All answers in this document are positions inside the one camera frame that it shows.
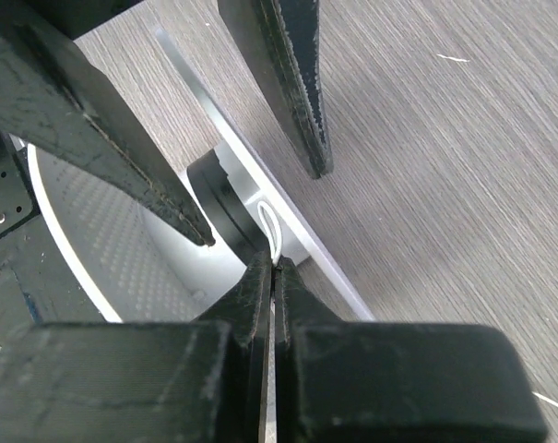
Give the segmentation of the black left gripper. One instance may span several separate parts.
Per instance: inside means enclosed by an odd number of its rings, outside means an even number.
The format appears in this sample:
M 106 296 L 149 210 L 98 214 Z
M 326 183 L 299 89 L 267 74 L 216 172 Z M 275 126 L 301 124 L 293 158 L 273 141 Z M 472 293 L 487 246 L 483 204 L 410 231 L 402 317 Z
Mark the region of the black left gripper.
M 0 238 L 39 214 L 24 139 L 123 191 L 195 245 L 214 245 L 110 80 L 67 38 L 16 18 L 0 18 L 0 130 Z

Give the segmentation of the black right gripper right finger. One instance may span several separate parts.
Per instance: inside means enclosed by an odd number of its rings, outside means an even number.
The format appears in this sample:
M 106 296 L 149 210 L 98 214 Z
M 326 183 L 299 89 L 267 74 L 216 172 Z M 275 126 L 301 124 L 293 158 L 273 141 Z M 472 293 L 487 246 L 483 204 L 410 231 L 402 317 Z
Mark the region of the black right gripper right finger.
M 356 322 L 274 273 L 281 442 L 543 442 L 512 342 L 478 324 Z

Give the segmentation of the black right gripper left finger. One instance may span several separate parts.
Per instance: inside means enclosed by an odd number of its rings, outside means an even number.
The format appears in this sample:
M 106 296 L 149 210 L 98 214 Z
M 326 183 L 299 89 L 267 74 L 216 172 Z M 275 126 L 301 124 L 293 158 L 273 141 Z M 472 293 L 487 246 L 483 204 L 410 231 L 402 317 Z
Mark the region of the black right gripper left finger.
M 0 352 L 0 442 L 260 442 L 268 252 L 189 322 L 48 323 Z

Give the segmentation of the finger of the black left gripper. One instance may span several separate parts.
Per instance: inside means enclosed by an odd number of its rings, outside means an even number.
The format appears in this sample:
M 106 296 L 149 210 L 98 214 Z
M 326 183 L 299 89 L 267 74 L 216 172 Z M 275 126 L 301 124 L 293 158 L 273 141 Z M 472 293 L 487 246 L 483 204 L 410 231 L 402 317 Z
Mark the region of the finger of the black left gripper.
M 219 0 L 222 21 L 306 172 L 333 171 L 315 0 Z

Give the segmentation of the white perforated cable spool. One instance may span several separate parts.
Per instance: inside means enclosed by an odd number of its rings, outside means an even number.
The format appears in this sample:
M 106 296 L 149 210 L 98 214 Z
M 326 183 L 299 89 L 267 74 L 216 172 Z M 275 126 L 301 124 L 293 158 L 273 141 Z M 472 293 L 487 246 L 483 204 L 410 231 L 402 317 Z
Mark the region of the white perforated cable spool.
M 28 145 L 42 217 L 81 289 L 109 322 L 186 321 L 241 279 L 251 257 L 313 262 L 360 319 L 373 313 L 287 192 L 184 59 L 156 40 L 220 132 L 220 143 L 175 179 L 201 210 L 213 245 L 196 245 L 99 177 Z

